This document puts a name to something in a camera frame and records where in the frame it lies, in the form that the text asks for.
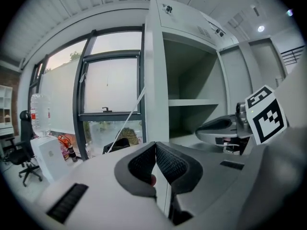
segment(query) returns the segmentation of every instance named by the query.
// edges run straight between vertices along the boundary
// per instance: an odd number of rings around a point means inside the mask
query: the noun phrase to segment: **brick wall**
[[[13,87],[12,124],[14,127],[15,136],[19,135],[18,132],[19,114],[17,114],[17,93],[18,93],[19,80],[20,80],[20,73],[0,66],[0,85]]]

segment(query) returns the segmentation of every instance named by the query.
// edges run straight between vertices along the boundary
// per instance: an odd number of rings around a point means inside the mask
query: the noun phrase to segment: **metal railing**
[[[291,50],[287,50],[281,53],[284,64],[286,66],[291,64],[296,64],[298,59],[300,59],[305,46],[297,47]]]

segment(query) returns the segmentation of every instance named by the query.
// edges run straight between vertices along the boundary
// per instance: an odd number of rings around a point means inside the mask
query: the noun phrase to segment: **white cable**
[[[132,111],[130,112],[129,116],[127,117],[127,119],[126,119],[126,121],[125,121],[123,127],[120,129],[119,133],[118,133],[117,136],[115,137],[115,140],[113,141],[112,146],[110,147],[109,151],[107,151],[106,153],[109,153],[109,152],[112,150],[112,148],[113,148],[113,146],[114,146],[114,143],[117,141],[117,139],[118,139],[120,133],[122,132],[123,128],[125,127],[125,125],[126,125],[126,123],[127,123],[127,121],[129,120],[129,118],[131,117],[132,113],[134,112],[134,109],[138,106],[138,104],[139,104],[139,102],[141,101],[141,99],[142,99],[142,97],[144,96],[144,94],[145,94],[145,87],[143,88],[143,90],[142,90],[142,92],[141,92],[141,94],[140,94],[140,96],[139,96],[139,98],[138,98],[138,100],[137,100],[137,102],[136,102],[134,108],[132,109]]]

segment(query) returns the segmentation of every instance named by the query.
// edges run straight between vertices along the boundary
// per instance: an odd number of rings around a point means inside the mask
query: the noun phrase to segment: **wooden shelf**
[[[192,99],[192,100],[168,100],[168,106],[190,106],[190,105],[218,105],[215,100]]]

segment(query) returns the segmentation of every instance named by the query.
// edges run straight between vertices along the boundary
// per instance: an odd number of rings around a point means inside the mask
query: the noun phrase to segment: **black office chair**
[[[8,147],[4,147],[3,150],[8,149],[14,149],[13,152],[11,152],[8,155],[8,159],[12,164],[15,165],[22,165],[24,167],[24,164],[26,164],[26,169],[19,172],[19,177],[21,178],[21,174],[25,173],[23,184],[26,186],[25,181],[30,173],[36,175],[39,179],[39,181],[42,181],[43,179],[38,175],[34,170],[38,169],[39,166],[34,166],[34,164],[31,162],[31,158],[34,157],[34,153],[32,151],[30,140],[34,138],[32,125],[31,125],[31,118],[28,111],[22,111],[19,115],[20,117],[20,125],[21,125],[21,134],[20,134],[20,142],[14,143],[14,137],[6,139],[11,142],[11,145]]]

